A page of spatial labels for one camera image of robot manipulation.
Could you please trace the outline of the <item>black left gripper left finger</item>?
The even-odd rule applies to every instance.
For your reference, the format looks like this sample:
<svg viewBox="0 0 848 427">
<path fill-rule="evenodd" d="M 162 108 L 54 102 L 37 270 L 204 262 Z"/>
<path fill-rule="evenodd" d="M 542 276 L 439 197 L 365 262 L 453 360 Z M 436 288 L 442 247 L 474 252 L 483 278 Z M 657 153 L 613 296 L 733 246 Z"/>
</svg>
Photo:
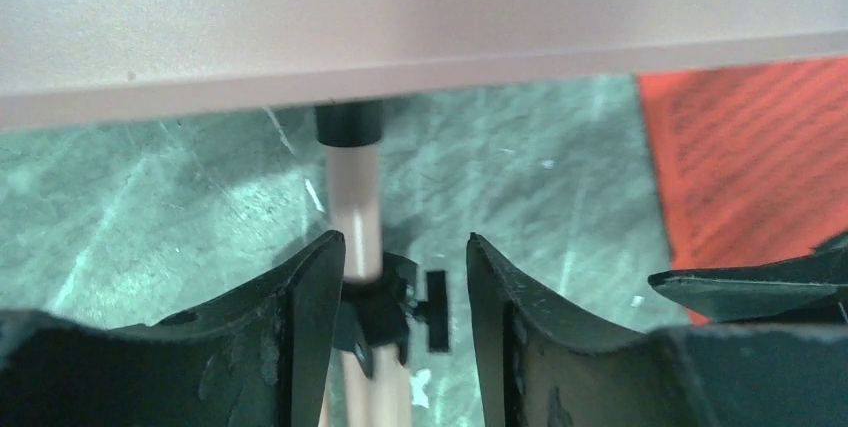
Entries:
<svg viewBox="0 0 848 427">
<path fill-rule="evenodd" d="M 1 314 L 5 426 L 315 426 L 345 244 L 329 231 L 281 265 L 159 323 L 101 329 Z"/>
</svg>

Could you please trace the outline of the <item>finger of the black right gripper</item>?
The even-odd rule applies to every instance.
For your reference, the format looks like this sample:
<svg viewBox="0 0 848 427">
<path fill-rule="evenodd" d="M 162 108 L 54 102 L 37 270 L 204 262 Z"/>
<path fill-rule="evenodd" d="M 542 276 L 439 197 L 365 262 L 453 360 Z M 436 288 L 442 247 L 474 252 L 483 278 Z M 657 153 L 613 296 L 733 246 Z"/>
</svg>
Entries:
<svg viewBox="0 0 848 427">
<path fill-rule="evenodd" d="M 648 277 L 665 298 L 715 323 L 847 323 L 847 233 L 808 255 L 733 268 Z"/>
</svg>

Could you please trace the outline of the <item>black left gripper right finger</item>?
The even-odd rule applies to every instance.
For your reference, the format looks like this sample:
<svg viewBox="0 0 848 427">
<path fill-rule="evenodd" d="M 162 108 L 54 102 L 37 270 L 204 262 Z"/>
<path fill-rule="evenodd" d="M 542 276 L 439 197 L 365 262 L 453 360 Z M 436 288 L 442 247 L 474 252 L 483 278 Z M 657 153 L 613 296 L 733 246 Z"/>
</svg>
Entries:
<svg viewBox="0 0 848 427">
<path fill-rule="evenodd" d="M 715 323 L 640 333 L 466 248 L 488 426 L 843 426 L 847 323 Z"/>
</svg>

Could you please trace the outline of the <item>red sheet music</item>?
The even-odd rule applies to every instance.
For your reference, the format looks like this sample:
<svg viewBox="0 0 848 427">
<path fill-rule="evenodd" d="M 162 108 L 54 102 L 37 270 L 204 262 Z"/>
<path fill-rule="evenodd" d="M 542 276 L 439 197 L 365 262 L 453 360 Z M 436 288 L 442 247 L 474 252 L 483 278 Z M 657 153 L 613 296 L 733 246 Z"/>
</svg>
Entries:
<svg viewBox="0 0 848 427">
<path fill-rule="evenodd" d="M 641 74 L 675 270 L 808 254 L 847 229 L 843 57 Z"/>
</svg>

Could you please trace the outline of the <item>pink music stand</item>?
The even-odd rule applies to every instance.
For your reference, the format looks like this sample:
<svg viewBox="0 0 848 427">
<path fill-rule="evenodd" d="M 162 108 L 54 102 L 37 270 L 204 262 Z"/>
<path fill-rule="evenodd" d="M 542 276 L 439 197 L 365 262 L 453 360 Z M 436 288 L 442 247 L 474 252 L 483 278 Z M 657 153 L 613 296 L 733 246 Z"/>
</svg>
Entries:
<svg viewBox="0 0 848 427">
<path fill-rule="evenodd" d="M 315 426 L 488 426 L 466 248 L 701 326 L 637 78 L 843 57 L 847 0 L 1 0 L 1 314 L 152 326 L 345 244 Z"/>
</svg>

